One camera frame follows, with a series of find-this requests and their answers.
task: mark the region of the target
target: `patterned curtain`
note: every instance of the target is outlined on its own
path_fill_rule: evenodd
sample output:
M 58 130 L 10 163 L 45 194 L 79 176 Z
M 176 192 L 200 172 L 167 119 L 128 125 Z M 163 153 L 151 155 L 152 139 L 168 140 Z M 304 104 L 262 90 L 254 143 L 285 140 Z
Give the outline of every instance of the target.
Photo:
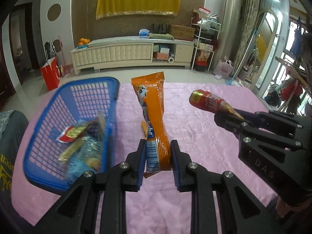
M 236 71 L 241 60 L 243 59 L 245 49 L 248 44 L 248 40 L 255 27 L 255 21 L 257 19 L 257 14 L 259 11 L 260 0 L 243 0 L 243 2 L 244 1 L 245 1 L 245 9 L 244 9 L 244 26 L 242 31 L 243 33 L 241 36 L 241 43 L 239 45 L 238 52 L 235 56 L 233 71 Z

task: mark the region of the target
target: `red bottle-shaped package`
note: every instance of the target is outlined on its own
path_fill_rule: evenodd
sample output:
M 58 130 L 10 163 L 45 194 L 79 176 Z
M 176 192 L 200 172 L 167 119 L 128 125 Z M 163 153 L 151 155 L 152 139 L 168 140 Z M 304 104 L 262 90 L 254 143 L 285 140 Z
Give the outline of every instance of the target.
M 226 102 L 223 98 L 220 98 L 209 91 L 196 90 L 190 96 L 189 102 L 192 106 L 195 106 L 201 110 L 217 113 L 218 111 L 230 113 L 241 119 L 243 117 L 237 113 L 234 108 Z

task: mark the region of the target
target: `pile of oranges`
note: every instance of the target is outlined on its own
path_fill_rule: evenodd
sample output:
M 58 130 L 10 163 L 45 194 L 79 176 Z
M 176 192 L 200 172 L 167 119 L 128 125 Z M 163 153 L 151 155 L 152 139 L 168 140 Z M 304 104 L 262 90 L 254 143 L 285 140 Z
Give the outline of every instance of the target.
M 81 39 L 79 40 L 78 46 L 86 45 L 86 44 L 89 44 L 89 43 L 90 43 L 90 40 L 89 40 L 89 39 L 81 38 Z

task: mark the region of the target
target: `cream tv stand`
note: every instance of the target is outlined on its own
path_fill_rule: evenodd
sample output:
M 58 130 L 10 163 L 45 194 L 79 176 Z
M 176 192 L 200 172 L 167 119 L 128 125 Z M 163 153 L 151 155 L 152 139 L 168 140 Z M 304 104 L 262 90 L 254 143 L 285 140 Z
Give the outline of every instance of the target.
M 153 60 L 154 44 L 169 44 L 174 62 Z M 74 49 L 71 58 L 74 71 L 81 69 L 118 68 L 133 66 L 185 66 L 190 67 L 194 42 L 139 38 L 138 36 L 114 37 L 93 40 L 88 47 Z

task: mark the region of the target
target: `toilet paper roll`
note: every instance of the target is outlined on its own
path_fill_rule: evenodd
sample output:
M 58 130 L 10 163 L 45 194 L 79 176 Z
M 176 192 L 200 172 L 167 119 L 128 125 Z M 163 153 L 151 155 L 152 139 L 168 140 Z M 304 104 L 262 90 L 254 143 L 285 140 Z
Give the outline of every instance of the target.
M 174 58 L 173 58 L 172 56 L 170 56 L 170 57 L 168 58 L 168 62 L 169 62 L 169 63 L 173 63 L 173 62 L 174 62 Z

